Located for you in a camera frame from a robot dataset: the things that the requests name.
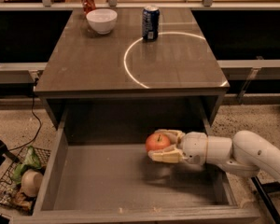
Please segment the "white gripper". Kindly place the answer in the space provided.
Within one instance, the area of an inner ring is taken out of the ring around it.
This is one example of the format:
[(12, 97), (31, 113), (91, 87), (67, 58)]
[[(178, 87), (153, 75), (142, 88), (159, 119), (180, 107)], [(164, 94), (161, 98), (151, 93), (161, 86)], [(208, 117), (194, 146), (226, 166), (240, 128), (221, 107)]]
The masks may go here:
[(148, 156), (156, 162), (179, 163), (185, 160), (189, 164), (206, 163), (207, 135), (191, 132), (184, 134), (180, 130), (158, 129), (155, 133), (166, 135), (171, 145), (158, 150), (150, 150)]

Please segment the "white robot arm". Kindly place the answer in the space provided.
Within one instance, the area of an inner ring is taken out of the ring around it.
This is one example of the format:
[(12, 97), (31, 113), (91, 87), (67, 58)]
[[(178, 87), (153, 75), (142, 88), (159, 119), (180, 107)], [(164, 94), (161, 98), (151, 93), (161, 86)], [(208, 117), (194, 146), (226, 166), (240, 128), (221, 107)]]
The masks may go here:
[(254, 177), (263, 170), (280, 183), (280, 149), (256, 133), (240, 131), (233, 138), (179, 130), (157, 130), (155, 134), (166, 135), (170, 146), (150, 150), (147, 154), (153, 161), (207, 163), (243, 177)]

